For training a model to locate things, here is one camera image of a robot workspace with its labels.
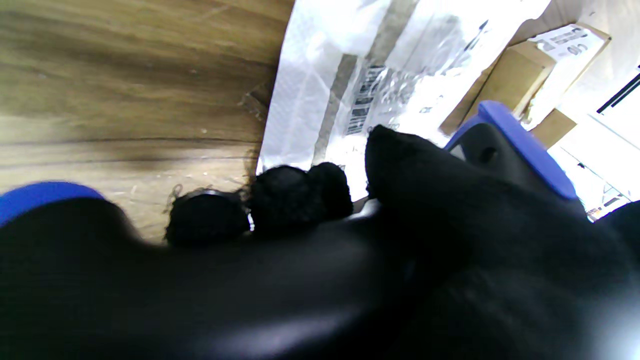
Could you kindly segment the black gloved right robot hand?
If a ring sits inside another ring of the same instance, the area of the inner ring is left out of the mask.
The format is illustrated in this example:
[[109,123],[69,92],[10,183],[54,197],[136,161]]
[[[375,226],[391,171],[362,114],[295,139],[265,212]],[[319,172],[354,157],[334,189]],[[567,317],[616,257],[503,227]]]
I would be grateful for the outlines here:
[[639,215],[600,219],[377,126],[370,198],[425,264],[384,360],[637,360]]

